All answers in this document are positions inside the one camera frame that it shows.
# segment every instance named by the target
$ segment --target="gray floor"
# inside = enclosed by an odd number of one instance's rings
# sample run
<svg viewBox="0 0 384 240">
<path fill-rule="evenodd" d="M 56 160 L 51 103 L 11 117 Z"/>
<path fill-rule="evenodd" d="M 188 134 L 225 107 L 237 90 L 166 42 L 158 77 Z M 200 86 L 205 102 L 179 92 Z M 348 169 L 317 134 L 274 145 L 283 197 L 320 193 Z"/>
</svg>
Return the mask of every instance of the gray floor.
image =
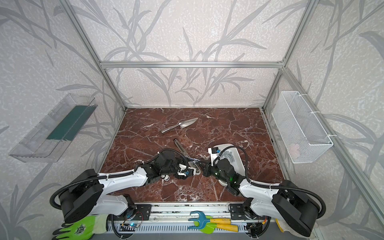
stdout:
<svg viewBox="0 0 384 240">
<path fill-rule="evenodd" d="M 115 240 L 119 239 L 113 233 L 95 234 L 92 240 Z M 149 233 L 149 234 L 134 234 L 129 240 L 249 240 L 251 239 L 245 233 L 212 233 L 212 234 L 201 234 L 201 233 Z M 304 238 L 295 237 L 292 234 L 285 232 L 282 233 L 277 224 L 272 222 L 268 230 L 259 238 L 260 240 L 267 239 L 284 239 L 284 240 L 304 240 Z"/>
</svg>

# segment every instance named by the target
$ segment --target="wallpaper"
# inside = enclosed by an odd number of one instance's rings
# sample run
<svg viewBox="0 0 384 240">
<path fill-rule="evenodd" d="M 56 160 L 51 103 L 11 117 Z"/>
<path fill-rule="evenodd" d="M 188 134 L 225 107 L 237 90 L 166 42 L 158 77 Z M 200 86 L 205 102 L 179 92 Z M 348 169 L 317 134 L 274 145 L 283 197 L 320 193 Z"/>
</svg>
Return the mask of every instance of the wallpaper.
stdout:
<svg viewBox="0 0 384 240">
<path fill-rule="evenodd" d="M 288 67 L 384 197 L 383 22 L 382 0 L 319 5 Z"/>
<path fill-rule="evenodd" d="M 272 116 L 272 110 L 281 91 L 294 91 L 284 76 L 265 109 L 266 116 L 282 152 L 291 181 L 298 187 L 319 194 L 326 203 L 325 215 L 317 220 L 325 240 L 384 239 L 384 229 L 344 171 L 332 148 L 313 163 L 292 163 Z"/>
<path fill-rule="evenodd" d="M 130 107 L 261 106 L 276 73 L 275 68 L 108 70 Z"/>
<path fill-rule="evenodd" d="M 71 0 L 102 61 L 280 61 L 307 0 Z"/>
<path fill-rule="evenodd" d="M 85 169 L 100 168 L 124 112 L 58 2 L 0 2 L 0 238 L 51 239 L 63 221 L 48 199 Z M 68 93 L 98 105 L 56 163 L 8 153 Z"/>
</svg>

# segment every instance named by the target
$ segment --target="glove logo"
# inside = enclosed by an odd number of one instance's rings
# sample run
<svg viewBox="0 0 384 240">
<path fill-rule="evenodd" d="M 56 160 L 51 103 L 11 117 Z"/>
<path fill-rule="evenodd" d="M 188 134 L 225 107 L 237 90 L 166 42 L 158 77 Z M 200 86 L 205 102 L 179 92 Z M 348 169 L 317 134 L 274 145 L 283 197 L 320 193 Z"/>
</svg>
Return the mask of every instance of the glove logo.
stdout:
<svg viewBox="0 0 384 240">
<path fill-rule="evenodd" d="M 87 227 L 85 227 L 84 224 L 81 224 L 77 229 L 76 231 L 74 232 L 76 235 L 81 235 L 83 234 L 83 232 L 85 231 Z"/>
</svg>

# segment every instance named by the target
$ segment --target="metal knife handle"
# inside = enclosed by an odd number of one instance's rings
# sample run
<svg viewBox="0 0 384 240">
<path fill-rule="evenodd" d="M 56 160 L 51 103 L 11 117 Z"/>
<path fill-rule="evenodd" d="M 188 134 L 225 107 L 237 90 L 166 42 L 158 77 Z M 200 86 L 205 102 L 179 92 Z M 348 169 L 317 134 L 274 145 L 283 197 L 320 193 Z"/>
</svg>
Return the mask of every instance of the metal knife handle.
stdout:
<svg viewBox="0 0 384 240">
<path fill-rule="evenodd" d="M 187 151 L 183 148 L 181 143 L 176 138 L 173 139 L 173 142 L 175 143 L 176 147 L 180 150 L 181 154 L 183 154 L 184 156 L 190 158 L 190 156 L 188 155 Z"/>
<path fill-rule="evenodd" d="M 169 130 L 172 130 L 173 128 L 175 128 L 175 127 L 177 127 L 177 126 L 180 126 L 180 125 L 181 125 L 181 122 L 179 122 L 179 123 L 176 124 L 176 125 L 173 125 L 173 126 L 171 126 L 171 127 L 168 127 L 168 128 L 166 128 L 166 129 L 164 129 L 163 131 L 161 131 L 161 133 L 164 134 L 164 133 L 168 132 Z"/>
</svg>

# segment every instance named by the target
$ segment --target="transparent container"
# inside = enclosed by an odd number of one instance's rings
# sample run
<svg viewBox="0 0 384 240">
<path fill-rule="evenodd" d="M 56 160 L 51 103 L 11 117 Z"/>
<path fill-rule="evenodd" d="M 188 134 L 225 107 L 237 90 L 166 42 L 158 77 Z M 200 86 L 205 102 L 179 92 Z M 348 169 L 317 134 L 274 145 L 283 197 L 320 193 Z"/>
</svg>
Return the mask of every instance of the transparent container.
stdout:
<svg viewBox="0 0 384 240">
<path fill-rule="evenodd" d="M 283 91 L 272 116 L 293 163 L 317 160 L 332 140 L 298 91 Z"/>
<path fill-rule="evenodd" d="M 97 105 L 68 94 L 9 153 L 22 162 L 57 162 Z"/>
</svg>

